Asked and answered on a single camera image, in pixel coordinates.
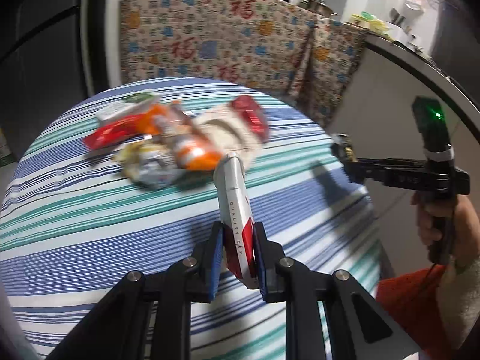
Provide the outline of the person's right hand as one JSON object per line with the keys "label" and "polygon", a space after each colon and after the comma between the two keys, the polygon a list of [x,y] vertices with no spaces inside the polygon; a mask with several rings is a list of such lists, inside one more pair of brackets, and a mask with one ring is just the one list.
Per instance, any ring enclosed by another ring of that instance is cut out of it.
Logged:
{"label": "person's right hand", "polygon": [[458,195],[450,201],[431,202],[415,192],[416,226],[433,264],[445,265],[452,258],[461,270],[479,257],[479,216],[469,197]]}

